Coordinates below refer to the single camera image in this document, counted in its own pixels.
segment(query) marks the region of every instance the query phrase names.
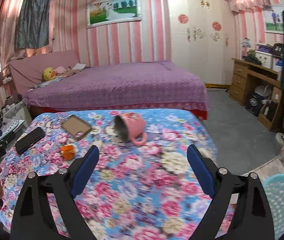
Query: red bed skirt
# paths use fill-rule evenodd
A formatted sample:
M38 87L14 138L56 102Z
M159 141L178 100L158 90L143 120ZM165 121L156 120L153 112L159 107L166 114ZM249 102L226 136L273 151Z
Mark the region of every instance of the red bed skirt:
M135 105L135 107L133 106L109 106L109 107L103 107L103 108L100 108L100 109L147 109L147 107L137 107ZM82 109L82 110L79 110L79 111L84 111L84 110L94 110L94 109ZM182 110L187 110L187 111L190 111L192 114L194 114L199 120L207 120L207 117L208 117L208 112L207 111L201 111L201 110L197 110L197 109L191 109L191 110L188 110L188 109L183 109ZM34 119L35 117L37 117L38 115L40 114L43 114L43 113L58 113L58 112L67 112L67 111L70 111L70 110L57 110L57 109L53 109L53 108L50 108L50 107L39 107L39 106L31 106L30 107L30 114L32 116L32 118Z

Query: wooden desk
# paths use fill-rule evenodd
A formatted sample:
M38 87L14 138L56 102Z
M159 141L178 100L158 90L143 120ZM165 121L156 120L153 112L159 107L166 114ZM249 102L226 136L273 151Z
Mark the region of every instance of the wooden desk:
M264 116L263 113L265 107L262 107L258 115L258 120L268 130L276 130L280 124L284 100L282 90L280 89L280 81L277 80L278 73L272 69L268 69L254 63L235 58L233 58L233 60L234 71L232 85L230 87L230 98L239 103L241 106L244 106L249 92L254 91L254 89L259 85L269 84L273 87L272 99L278 103L278 107L272 121L269 121Z

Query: white wardrobe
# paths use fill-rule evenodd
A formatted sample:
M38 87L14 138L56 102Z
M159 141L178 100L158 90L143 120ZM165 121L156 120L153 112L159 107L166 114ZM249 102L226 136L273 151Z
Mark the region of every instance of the white wardrobe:
M168 0L168 3L172 61L199 76L203 83L230 85L235 27L228 2Z

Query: floral bedspread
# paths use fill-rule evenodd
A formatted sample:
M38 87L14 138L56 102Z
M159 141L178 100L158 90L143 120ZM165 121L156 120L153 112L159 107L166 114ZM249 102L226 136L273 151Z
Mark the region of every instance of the floral bedspread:
M87 225L100 239L189 239L204 216L211 199L205 195L186 158L194 143L205 156L216 159L216 148L205 128L190 112L177 109L124 110L146 120L148 140L137 147L122 142L114 133L113 119L119 111L71 111L38 116L22 135L40 126L46 136L19 156L13 147L2 162L4 206L0 219L10 228L14 207L29 172L55 173L68 167L60 147L74 144L76 158L92 142L103 142L100 159L84 192L75 198ZM74 141L61 122L75 114L93 126L84 139ZM54 195L49 196L57 228L68 235ZM229 209L218 235L226 233L233 210Z

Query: pink mug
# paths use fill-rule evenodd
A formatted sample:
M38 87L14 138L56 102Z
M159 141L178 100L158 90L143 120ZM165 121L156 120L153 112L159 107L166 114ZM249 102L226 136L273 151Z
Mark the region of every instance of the pink mug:
M119 114L114 119L114 129L121 138L127 142L131 141L136 146L142 146L146 143L147 135L144 130L145 121L137 113ZM142 140L137 141L136 137L142 134Z

